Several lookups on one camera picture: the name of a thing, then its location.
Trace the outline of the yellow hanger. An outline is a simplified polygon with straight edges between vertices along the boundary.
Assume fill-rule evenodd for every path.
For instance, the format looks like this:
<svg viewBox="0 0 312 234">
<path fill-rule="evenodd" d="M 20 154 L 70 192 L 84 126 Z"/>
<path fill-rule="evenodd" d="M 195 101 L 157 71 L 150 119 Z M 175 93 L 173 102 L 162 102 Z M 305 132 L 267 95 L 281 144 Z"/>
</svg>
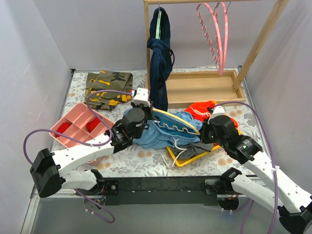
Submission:
<svg viewBox="0 0 312 234">
<path fill-rule="evenodd" d="M 175 129 L 176 131 L 179 131 L 179 132 L 184 132 L 186 131 L 187 133 L 189 134 L 193 134 L 193 135 L 197 135 L 199 136 L 200 135 L 200 132 L 197 130 L 196 127 L 194 127 L 193 125 L 191 125 L 190 123 L 188 123 L 187 121 L 183 120 L 182 118 L 179 118 L 171 113 L 168 113 L 168 112 L 165 112 L 163 110 L 159 110 L 159 109 L 156 109 L 156 108 L 153 108 L 153 112 L 158 112 L 158 113 L 162 113 L 168 117 L 171 117 L 171 118 L 174 118 L 176 121 L 179 121 L 181 123 L 183 123 L 184 125 L 187 126 L 187 128 L 182 128 L 182 129 L 179 129 L 177 126 L 173 126 L 172 128 L 169 127 L 167 124 L 164 124 L 164 125 L 160 125 L 160 127 L 166 127 L 168 129 Z"/>
</svg>

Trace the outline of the light blue shorts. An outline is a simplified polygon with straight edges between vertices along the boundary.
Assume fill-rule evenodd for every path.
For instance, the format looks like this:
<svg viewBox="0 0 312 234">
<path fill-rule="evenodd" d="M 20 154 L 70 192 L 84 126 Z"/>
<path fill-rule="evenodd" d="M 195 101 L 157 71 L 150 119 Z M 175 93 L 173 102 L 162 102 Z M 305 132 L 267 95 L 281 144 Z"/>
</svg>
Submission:
<svg viewBox="0 0 312 234">
<path fill-rule="evenodd" d="M 134 143 L 145 149 L 163 149 L 175 143 L 183 146 L 199 142 L 199 136 L 188 125 L 164 113 L 154 112 L 153 115 L 159 123 L 149 120 L 149 128 L 143 131 L 141 138 L 133 139 Z"/>
</svg>

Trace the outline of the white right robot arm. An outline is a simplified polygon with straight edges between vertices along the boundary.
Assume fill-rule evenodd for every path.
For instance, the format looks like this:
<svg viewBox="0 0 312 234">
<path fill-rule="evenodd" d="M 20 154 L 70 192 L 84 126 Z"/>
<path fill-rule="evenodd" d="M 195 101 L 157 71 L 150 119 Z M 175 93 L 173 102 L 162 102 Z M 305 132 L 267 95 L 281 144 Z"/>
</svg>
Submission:
<svg viewBox="0 0 312 234">
<path fill-rule="evenodd" d="M 221 146 L 232 159 L 255 173 L 264 186 L 247 178 L 235 168 L 220 177 L 223 192 L 234 191 L 248 196 L 276 214 L 281 225 L 291 234 L 303 234 L 312 224 L 312 195 L 273 166 L 262 147 L 251 137 L 239 134 L 226 115 L 206 119 L 200 129 L 202 143 Z"/>
</svg>

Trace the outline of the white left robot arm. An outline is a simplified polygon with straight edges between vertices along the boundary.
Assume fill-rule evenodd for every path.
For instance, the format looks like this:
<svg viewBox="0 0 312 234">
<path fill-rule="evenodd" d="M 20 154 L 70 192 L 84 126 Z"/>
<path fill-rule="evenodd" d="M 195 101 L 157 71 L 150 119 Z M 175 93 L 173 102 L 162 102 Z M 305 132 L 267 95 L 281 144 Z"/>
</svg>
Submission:
<svg viewBox="0 0 312 234">
<path fill-rule="evenodd" d="M 38 152 L 30 174 L 41 198 L 50 197 L 62 189 L 81 189 L 93 195 L 105 188 L 104 178 L 96 169 L 75 171 L 75 168 L 102 156 L 118 153 L 139 139 L 147 123 L 153 118 L 152 105 L 147 102 L 132 102 L 132 108 L 112 128 L 96 138 L 64 150 Z"/>
</svg>

